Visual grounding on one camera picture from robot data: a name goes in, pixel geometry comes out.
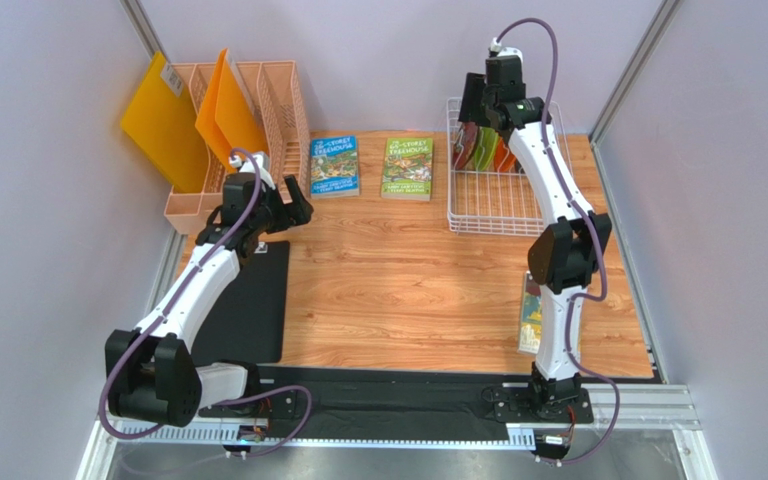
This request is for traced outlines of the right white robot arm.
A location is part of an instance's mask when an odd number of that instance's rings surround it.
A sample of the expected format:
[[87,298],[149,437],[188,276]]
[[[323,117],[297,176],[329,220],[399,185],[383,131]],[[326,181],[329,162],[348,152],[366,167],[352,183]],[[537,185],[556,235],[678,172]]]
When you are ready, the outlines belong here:
[[540,288],[542,334],[527,389],[530,413],[566,416],[581,402],[578,328],[587,289],[611,235],[607,214],[576,189],[551,125],[549,106],[529,98],[522,60],[493,53],[484,73],[466,77],[459,119],[495,130],[526,174],[545,224],[528,252]]

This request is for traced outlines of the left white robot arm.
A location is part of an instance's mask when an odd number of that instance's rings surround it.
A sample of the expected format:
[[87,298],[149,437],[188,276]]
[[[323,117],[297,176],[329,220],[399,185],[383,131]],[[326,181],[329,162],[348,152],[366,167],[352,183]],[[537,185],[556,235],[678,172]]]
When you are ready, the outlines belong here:
[[216,301],[254,256],[260,236],[310,222],[313,207],[296,177],[283,180],[289,202],[256,173],[225,178],[222,202],[209,214],[171,291],[133,329],[117,329],[106,340],[107,380],[98,408],[103,422],[114,415],[148,422],[153,430],[185,427],[199,410],[242,398],[247,366],[196,366],[191,348]]

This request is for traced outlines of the green plate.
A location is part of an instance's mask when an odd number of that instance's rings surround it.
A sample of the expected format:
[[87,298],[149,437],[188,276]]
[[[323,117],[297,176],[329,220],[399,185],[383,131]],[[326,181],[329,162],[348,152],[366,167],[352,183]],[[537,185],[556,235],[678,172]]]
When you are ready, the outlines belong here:
[[494,157],[496,154],[498,133],[489,127],[480,127],[473,150],[473,165],[476,171],[485,172],[494,170]]

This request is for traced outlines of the red floral plate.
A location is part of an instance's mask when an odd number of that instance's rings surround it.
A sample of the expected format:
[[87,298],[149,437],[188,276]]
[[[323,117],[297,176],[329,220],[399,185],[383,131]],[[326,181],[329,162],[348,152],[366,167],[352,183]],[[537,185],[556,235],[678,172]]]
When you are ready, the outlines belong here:
[[452,146],[452,167],[456,171],[464,170],[471,160],[479,133],[479,126],[474,122],[461,123]]

